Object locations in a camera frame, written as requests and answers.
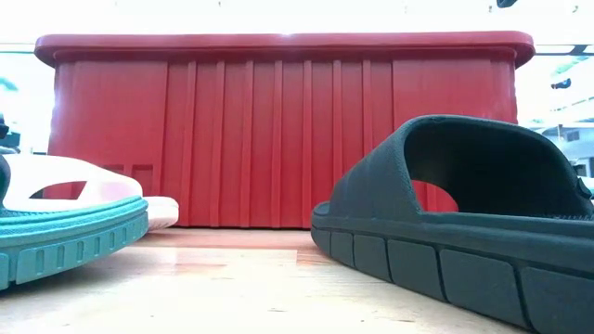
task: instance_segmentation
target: white ceiling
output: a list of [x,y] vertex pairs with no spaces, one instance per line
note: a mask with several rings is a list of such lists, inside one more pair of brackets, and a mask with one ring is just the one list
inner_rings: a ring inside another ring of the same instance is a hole
[[525,31],[539,44],[593,42],[592,0],[518,0],[506,9],[496,1],[0,0],[9,13],[2,17],[0,43],[32,43],[48,33],[476,30]]

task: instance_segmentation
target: slide sandal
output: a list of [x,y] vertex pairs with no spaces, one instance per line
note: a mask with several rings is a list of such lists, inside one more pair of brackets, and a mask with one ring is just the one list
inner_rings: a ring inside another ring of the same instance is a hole
[[[11,154],[5,155],[11,170],[11,183],[4,205],[16,211],[56,212],[76,210],[132,196],[142,196],[142,186],[133,178],[74,158]],[[38,166],[52,173],[39,173]],[[78,199],[31,199],[37,191],[71,182],[85,185]],[[167,197],[144,197],[148,202],[148,231],[169,227],[179,218],[179,205]]]
[[[37,173],[54,172],[36,167]],[[0,290],[102,258],[147,233],[147,202],[139,196],[64,212],[9,210],[10,176],[0,156]]]
[[[424,212],[411,180],[459,212]],[[594,328],[591,193],[544,136],[459,116],[405,123],[313,211],[333,259],[542,333]]]

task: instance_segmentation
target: wooden floor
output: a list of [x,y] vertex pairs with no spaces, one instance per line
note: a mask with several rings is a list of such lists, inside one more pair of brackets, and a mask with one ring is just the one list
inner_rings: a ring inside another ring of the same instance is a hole
[[335,263],[301,231],[169,229],[106,259],[0,292],[0,333],[244,328],[521,332]]

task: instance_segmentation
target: teal slide sandal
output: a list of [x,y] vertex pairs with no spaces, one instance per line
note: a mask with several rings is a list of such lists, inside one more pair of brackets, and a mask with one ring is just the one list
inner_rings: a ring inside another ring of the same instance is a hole
[[65,212],[17,212],[1,204],[9,183],[10,168],[0,156],[0,290],[105,257],[149,228],[141,197]]

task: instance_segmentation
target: red plastic crate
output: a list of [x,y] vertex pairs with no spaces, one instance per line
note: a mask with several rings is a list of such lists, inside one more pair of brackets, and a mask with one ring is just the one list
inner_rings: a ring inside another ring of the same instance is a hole
[[[521,32],[49,35],[35,54],[56,68],[50,154],[177,199],[180,225],[307,228],[402,122],[516,122],[514,71],[534,48]],[[455,208],[417,190],[428,210]]]

